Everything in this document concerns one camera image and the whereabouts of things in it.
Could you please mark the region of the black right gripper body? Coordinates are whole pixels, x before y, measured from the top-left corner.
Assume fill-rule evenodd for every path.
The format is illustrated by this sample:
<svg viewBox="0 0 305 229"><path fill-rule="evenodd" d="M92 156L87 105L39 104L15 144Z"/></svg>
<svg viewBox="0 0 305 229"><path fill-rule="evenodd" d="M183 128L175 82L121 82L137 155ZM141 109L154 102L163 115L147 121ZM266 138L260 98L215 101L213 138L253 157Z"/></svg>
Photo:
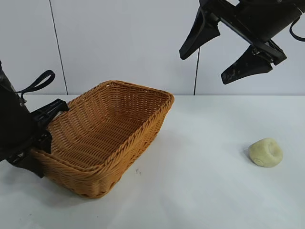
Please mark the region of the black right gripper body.
<svg viewBox="0 0 305 229"><path fill-rule="evenodd" d="M286 55L272 38L305 13L303 0L241 0L235 6L227 0L199 3L274 65L284 61Z"/></svg>

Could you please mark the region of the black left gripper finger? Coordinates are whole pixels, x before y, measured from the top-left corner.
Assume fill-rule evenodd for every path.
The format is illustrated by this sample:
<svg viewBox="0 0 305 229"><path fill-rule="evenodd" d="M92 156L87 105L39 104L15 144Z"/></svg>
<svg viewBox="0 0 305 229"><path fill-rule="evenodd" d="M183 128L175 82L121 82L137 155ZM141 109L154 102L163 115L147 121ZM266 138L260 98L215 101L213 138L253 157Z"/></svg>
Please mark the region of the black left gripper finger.
<svg viewBox="0 0 305 229"><path fill-rule="evenodd" d="M35 148L51 153L51 133L47 129L35 130Z"/></svg>
<svg viewBox="0 0 305 229"><path fill-rule="evenodd" d="M9 163L15 167L28 170L40 178L44 177L40 162L35 159L29 151L19 151L18 153L9 156Z"/></svg>

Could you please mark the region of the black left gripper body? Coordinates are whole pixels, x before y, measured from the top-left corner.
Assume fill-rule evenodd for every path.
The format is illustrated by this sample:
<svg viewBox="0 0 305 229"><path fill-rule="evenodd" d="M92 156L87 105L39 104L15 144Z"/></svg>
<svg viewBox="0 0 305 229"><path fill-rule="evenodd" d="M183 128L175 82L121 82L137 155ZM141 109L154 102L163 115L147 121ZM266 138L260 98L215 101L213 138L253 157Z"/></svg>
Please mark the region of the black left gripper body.
<svg viewBox="0 0 305 229"><path fill-rule="evenodd" d="M55 79L52 70L43 72L30 86L16 91L4 71L0 71L0 159L8 160L19 151L35 148L35 130L47 129L60 112L69 110L61 99L30 112L25 93L38 91Z"/></svg>

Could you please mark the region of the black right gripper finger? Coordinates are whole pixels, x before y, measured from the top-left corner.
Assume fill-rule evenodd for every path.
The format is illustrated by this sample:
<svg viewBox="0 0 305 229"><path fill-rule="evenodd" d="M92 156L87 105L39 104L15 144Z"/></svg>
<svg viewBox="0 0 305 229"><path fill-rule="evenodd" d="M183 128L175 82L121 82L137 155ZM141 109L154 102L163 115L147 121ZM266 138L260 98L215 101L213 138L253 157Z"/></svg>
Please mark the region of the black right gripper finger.
<svg viewBox="0 0 305 229"><path fill-rule="evenodd" d="M202 45L220 36L218 23L219 19L213 13L199 7L193 26L179 49L180 58L187 59Z"/></svg>
<svg viewBox="0 0 305 229"><path fill-rule="evenodd" d="M242 56L221 74L223 84L229 84L247 76L268 73L273 69L267 60L254 54L255 51L255 47L249 46Z"/></svg>

